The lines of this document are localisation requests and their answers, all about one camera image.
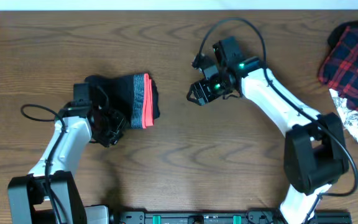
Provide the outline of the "black leggings red waistband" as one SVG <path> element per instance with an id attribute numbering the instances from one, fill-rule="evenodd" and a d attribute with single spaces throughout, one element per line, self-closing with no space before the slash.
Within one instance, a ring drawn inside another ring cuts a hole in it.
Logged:
<path id="1" fill-rule="evenodd" d="M 91 75 L 85 82 L 100 86 L 109 97 L 113 108 L 122 112 L 132 129 L 145 129 L 160 117 L 158 91 L 148 73 L 107 78 Z"/>

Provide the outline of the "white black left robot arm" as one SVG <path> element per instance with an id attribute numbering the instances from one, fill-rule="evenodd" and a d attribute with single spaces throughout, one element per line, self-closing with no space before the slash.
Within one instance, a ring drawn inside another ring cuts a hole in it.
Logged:
<path id="1" fill-rule="evenodd" d="M 126 117 L 118 110 L 93 105 L 66 105 L 54 113 L 55 130 L 40 160 L 8 187 L 13 223 L 110 223 L 105 205 L 84 206 L 74 176 L 90 143 L 115 145 Z"/>

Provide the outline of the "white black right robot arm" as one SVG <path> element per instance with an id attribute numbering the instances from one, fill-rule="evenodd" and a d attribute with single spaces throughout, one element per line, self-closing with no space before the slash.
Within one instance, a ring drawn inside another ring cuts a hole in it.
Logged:
<path id="1" fill-rule="evenodd" d="M 203 106 L 234 90 L 256 104 L 285 138 L 283 168 L 290 183 L 274 223 L 315 221 L 315 208 L 349 170 L 342 124 L 334 114 L 321 114 L 290 93 L 257 57 L 235 54 L 220 58 L 198 54 L 192 66 L 203 79 L 191 85 L 187 99 Z"/>

